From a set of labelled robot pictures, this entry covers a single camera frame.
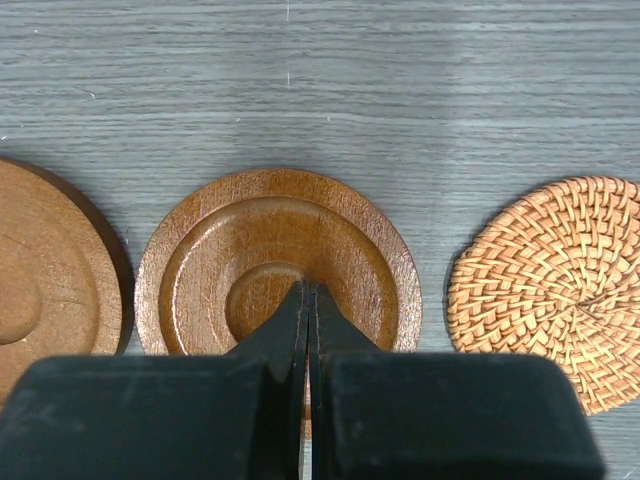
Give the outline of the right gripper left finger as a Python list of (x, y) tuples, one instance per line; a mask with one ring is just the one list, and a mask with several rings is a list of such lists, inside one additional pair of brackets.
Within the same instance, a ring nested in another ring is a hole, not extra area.
[(5, 479), (297, 479), (309, 286), (224, 355), (56, 356), (1, 413)]

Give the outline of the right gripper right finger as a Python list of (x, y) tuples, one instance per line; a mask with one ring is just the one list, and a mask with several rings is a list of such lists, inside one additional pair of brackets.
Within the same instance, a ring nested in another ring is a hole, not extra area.
[(528, 354), (390, 353), (309, 300), (316, 479), (601, 479), (567, 377)]

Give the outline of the wooden coaster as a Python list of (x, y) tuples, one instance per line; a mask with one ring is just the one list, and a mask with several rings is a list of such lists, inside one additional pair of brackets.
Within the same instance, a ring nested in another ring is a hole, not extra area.
[(417, 347), (420, 281), (390, 220), (330, 177), (268, 168), (205, 185), (158, 225), (136, 281), (142, 348), (150, 355), (226, 353), (299, 280), (326, 286), (379, 348)]
[(52, 355), (116, 354), (132, 326), (133, 273), (118, 235), (50, 171), (1, 162), (1, 396)]

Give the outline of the woven rattan coaster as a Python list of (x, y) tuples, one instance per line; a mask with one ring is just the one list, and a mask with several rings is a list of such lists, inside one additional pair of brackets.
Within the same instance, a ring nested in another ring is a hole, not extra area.
[(634, 401), (638, 184), (568, 178), (508, 206), (454, 262), (447, 327), (461, 352), (554, 361), (589, 415)]

